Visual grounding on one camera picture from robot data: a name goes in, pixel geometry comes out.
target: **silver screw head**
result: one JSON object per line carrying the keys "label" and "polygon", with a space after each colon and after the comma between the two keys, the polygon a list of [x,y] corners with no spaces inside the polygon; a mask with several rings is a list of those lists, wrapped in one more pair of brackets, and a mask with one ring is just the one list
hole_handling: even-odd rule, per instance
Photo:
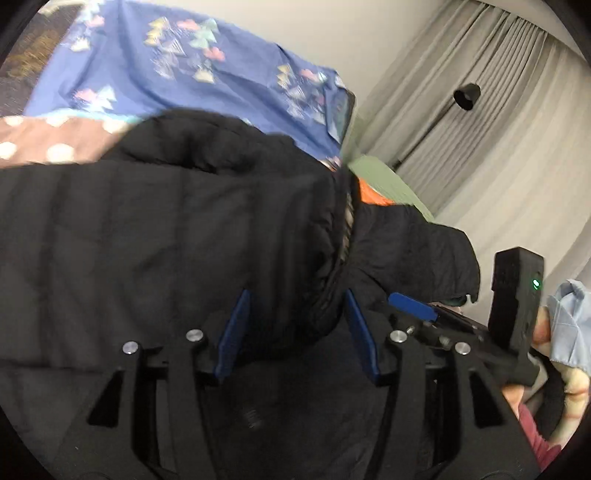
{"label": "silver screw head", "polygon": [[133,355],[138,349],[138,342],[130,341],[123,344],[123,353],[127,353],[127,355]]}
{"label": "silver screw head", "polygon": [[402,330],[394,330],[390,333],[390,340],[394,343],[404,343],[407,341],[408,335]]}
{"label": "silver screw head", "polygon": [[189,342],[200,342],[201,340],[203,340],[203,332],[199,329],[195,329],[195,330],[189,330],[187,332],[187,334],[185,335],[185,337],[187,337],[187,340]]}
{"label": "silver screw head", "polygon": [[467,355],[472,350],[472,347],[468,345],[466,342],[458,342],[456,343],[456,352],[460,355]]}

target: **white wall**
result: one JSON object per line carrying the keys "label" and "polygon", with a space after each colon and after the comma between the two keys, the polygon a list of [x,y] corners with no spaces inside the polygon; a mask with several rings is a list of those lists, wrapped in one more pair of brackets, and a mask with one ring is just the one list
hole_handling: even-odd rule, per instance
{"label": "white wall", "polygon": [[234,23],[336,69],[360,104],[445,0],[148,0]]}

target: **brown polka dot fabric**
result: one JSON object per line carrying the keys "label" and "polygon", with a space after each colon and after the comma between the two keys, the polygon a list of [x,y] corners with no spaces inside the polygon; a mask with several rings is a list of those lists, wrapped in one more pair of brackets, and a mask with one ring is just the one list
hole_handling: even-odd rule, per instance
{"label": "brown polka dot fabric", "polygon": [[0,118],[0,167],[96,161],[130,127],[119,120],[5,116]]}

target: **blue bedsheet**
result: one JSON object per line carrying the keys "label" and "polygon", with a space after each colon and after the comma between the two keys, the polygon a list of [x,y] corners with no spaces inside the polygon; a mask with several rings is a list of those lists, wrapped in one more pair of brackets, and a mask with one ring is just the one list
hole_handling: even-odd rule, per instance
{"label": "blue bedsheet", "polygon": [[181,9],[91,0],[25,110],[133,120],[168,108],[237,116],[316,158],[339,154],[348,96],[337,73],[235,25]]}

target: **metal bolt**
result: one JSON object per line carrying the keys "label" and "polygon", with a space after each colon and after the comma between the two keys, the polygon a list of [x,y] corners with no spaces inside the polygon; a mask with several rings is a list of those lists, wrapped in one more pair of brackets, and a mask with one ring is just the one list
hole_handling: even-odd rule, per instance
{"label": "metal bolt", "polygon": [[189,342],[200,342],[204,337],[203,332],[199,329],[189,330],[185,336]]}
{"label": "metal bolt", "polygon": [[444,348],[449,348],[449,347],[450,347],[450,345],[452,344],[452,341],[451,341],[451,340],[450,340],[448,337],[441,335],[441,336],[439,337],[439,343],[440,343],[440,344],[441,344],[441,345],[442,345]]}
{"label": "metal bolt", "polygon": [[472,347],[468,345],[466,342],[458,342],[456,343],[456,352],[460,355],[467,355],[472,350]]}
{"label": "metal bolt", "polygon": [[123,344],[123,353],[127,353],[127,355],[133,355],[138,349],[138,342],[130,341]]}
{"label": "metal bolt", "polygon": [[392,340],[394,343],[404,343],[406,342],[407,338],[408,335],[402,330],[394,330],[392,333],[390,333],[390,340]]}

